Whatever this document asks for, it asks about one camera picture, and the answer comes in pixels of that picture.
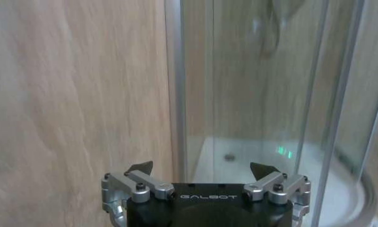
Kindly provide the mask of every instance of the white shower base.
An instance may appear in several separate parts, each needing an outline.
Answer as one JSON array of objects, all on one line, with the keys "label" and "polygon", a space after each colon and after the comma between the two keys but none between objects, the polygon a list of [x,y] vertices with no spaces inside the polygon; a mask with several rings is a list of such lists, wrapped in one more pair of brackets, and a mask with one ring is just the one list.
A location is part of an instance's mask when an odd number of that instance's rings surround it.
[{"label": "white shower base", "polygon": [[[235,140],[208,137],[201,148],[197,168],[193,174],[195,183],[251,183],[249,163],[260,162],[276,166],[282,172],[293,172],[296,153],[288,158],[277,152],[278,147],[297,151],[297,141],[274,142],[257,140]],[[225,155],[235,156],[233,161]],[[324,152],[314,144],[304,144],[300,174],[312,181],[310,213],[304,218],[302,226],[309,227],[316,205]],[[361,183],[356,183],[349,171],[337,160],[332,159],[329,178],[325,189],[320,226],[340,226],[354,219],[362,210],[365,192]]]}]

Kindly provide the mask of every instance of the silver metal bracket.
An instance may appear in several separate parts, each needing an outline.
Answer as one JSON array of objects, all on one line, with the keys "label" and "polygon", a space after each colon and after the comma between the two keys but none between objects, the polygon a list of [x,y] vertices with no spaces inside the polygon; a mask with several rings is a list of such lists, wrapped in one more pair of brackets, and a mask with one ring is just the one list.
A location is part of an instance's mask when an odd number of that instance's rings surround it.
[{"label": "silver metal bracket", "polygon": [[293,227],[300,227],[302,217],[309,213],[310,181],[302,175],[286,175],[273,172],[255,183],[244,185],[251,201],[261,201],[265,193],[269,201],[277,205],[285,205],[290,200],[293,203]]},{"label": "silver metal bracket", "polygon": [[128,178],[131,178],[136,182],[141,182],[151,188],[151,191],[155,194],[155,197],[160,200],[171,200],[175,196],[175,187],[172,183],[165,183],[155,178],[152,178],[148,174],[139,170],[133,170],[128,173]]},{"label": "silver metal bracket", "polygon": [[101,180],[103,209],[111,215],[111,222],[116,227],[127,226],[125,208],[128,199],[143,203],[151,199],[151,188],[139,184],[124,174],[105,174]]},{"label": "silver metal bracket", "polygon": [[277,183],[284,181],[284,174],[273,172],[255,183],[244,185],[244,192],[248,194],[251,201],[261,201],[264,194],[269,191]]}]

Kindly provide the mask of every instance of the wall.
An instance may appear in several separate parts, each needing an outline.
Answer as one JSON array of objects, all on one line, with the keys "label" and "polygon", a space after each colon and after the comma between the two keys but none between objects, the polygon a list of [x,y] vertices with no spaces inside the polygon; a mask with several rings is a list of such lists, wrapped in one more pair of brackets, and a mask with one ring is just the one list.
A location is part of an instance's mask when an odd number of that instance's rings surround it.
[{"label": "wall", "polygon": [[215,3],[216,135],[298,138],[321,8],[322,1],[305,1],[282,22],[269,1]]},{"label": "wall", "polygon": [[197,166],[207,136],[205,4],[205,0],[183,1],[189,179]]},{"label": "wall", "polygon": [[345,93],[337,144],[356,166],[378,110],[378,0],[366,1]]},{"label": "wall", "polygon": [[171,180],[164,1],[0,1],[0,227],[109,226],[147,160]]},{"label": "wall", "polygon": [[329,133],[329,122],[337,82],[342,71],[348,34],[356,0],[329,1],[320,60],[308,114],[306,140],[322,143]]}]

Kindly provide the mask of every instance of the metal frame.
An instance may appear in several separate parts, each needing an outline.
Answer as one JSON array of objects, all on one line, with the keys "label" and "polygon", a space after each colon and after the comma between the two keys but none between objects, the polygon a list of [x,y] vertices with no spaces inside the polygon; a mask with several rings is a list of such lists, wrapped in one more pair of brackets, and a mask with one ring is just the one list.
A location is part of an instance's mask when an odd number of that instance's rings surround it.
[{"label": "metal frame", "polygon": [[285,205],[289,200],[293,203],[292,227],[301,227],[302,218],[309,213],[310,204],[310,181],[306,176],[288,175],[272,172],[255,183],[244,185],[244,196],[249,202],[260,202],[268,194],[269,202]]},{"label": "metal frame", "polygon": [[361,163],[361,166],[360,166],[360,170],[358,170],[358,179],[361,178],[362,174],[364,174],[364,169],[365,169],[365,165],[366,165],[366,160],[368,160],[368,157],[369,157],[369,153],[370,153],[370,150],[372,150],[372,146],[373,146],[373,142],[374,142],[374,133],[377,131],[377,124],[378,124],[378,106],[377,106],[377,114],[376,114],[376,118],[374,118],[374,121],[373,121],[373,128],[372,128],[372,133],[370,133],[370,137],[369,137],[369,141],[366,143],[366,151],[365,151],[365,157],[364,157],[364,161]]},{"label": "metal frame", "polygon": [[314,87],[314,81],[316,81],[316,75],[317,75],[318,62],[320,62],[320,53],[321,53],[321,46],[322,46],[322,39],[324,39],[328,8],[329,8],[329,0],[324,0],[321,18],[320,18],[318,38],[317,38],[317,43],[316,43],[316,48],[314,48],[314,58],[313,58],[312,68],[310,68],[306,102],[305,102],[305,109],[304,109],[304,114],[302,114],[304,118],[301,122],[301,134],[300,134],[300,141],[298,141],[298,146],[297,146],[294,174],[297,174],[300,170],[302,146],[304,146],[304,140],[305,140],[306,127],[308,127],[308,114],[309,114],[309,107],[310,107],[310,101],[312,101],[312,95],[313,95],[313,87]]},{"label": "metal frame", "polygon": [[109,213],[112,225],[127,227],[128,200],[145,203],[151,200],[151,192],[159,200],[172,201],[175,187],[161,182],[139,169],[123,173],[108,173],[101,180],[103,210]]},{"label": "metal frame", "polygon": [[181,0],[165,0],[169,114],[175,180],[188,179],[185,59]]}]

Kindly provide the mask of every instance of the black screw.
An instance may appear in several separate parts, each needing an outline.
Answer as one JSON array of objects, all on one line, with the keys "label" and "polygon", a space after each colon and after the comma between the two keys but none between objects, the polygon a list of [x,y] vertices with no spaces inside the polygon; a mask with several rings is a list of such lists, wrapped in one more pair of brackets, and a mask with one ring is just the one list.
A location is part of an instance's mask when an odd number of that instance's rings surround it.
[{"label": "black screw", "polygon": [[284,186],[282,186],[280,183],[276,183],[276,184],[273,185],[273,190],[274,190],[276,192],[282,192],[282,191],[284,191]]},{"label": "black screw", "polygon": [[136,184],[136,189],[137,189],[139,191],[143,191],[143,190],[145,189],[144,183],[137,183],[137,184]]}]

